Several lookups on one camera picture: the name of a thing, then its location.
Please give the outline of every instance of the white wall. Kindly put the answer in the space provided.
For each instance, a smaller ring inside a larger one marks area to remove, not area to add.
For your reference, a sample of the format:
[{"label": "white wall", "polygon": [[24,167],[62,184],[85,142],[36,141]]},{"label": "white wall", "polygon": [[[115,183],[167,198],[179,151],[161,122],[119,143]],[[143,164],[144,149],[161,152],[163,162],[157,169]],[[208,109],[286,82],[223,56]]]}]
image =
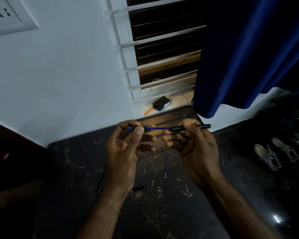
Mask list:
[{"label": "white wall", "polygon": [[225,128],[227,126],[250,119],[256,115],[259,110],[268,105],[272,98],[285,93],[281,88],[274,87],[267,94],[259,94],[248,109],[239,109],[229,105],[221,104],[212,118],[206,119],[199,116],[204,124],[211,124],[211,132]]},{"label": "white wall", "polygon": [[22,0],[38,30],[0,36],[0,124],[46,146],[133,114],[98,0]]}]

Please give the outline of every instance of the orange cable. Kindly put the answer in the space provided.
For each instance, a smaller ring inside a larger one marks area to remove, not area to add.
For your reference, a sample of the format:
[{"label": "orange cable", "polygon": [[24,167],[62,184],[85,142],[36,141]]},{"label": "orange cable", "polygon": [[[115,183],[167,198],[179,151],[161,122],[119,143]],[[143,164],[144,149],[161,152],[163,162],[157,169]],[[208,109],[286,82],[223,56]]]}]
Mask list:
[{"label": "orange cable", "polygon": [[146,116],[153,109],[154,109],[154,107],[151,107],[147,112],[144,113],[144,115]]}]

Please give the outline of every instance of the electrical socket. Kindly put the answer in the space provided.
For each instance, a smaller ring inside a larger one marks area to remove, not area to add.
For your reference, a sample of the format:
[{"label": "electrical socket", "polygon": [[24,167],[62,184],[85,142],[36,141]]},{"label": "electrical socket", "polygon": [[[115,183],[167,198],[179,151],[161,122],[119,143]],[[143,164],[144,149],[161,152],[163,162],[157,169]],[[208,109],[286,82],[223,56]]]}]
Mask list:
[{"label": "electrical socket", "polygon": [[0,26],[22,23],[6,0],[0,0]]}]

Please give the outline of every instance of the fingernail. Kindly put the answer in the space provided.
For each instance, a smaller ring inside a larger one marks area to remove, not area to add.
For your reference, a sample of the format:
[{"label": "fingernail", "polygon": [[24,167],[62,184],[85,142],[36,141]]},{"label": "fingernail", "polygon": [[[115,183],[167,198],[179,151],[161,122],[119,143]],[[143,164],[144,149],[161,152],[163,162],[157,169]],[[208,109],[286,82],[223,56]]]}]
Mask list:
[{"label": "fingernail", "polygon": [[144,128],[142,126],[137,126],[134,130],[138,135],[141,135],[144,133]]},{"label": "fingernail", "polygon": [[184,122],[184,126],[190,126],[190,122],[188,121]]}]

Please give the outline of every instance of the white shoe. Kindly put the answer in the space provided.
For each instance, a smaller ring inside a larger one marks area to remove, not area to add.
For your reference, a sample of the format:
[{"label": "white shoe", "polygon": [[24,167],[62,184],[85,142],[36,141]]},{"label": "white shoe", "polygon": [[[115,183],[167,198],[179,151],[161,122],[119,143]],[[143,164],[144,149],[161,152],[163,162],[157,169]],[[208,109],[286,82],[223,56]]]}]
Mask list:
[{"label": "white shoe", "polygon": [[259,156],[259,158],[263,160],[273,171],[277,171],[282,167],[278,158],[276,157],[276,154],[273,151],[271,151],[269,146],[267,150],[262,145],[255,143],[253,145],[253,148],[255,150],[255,153]]},{"label": "white shoe", "polygon": [[277,147],[283,150],[288,156],[290,162],[296,162],[299,159],[299,155],[293,150],[292,147],[284,144],[278,138],[271,138],[272,143]]}]

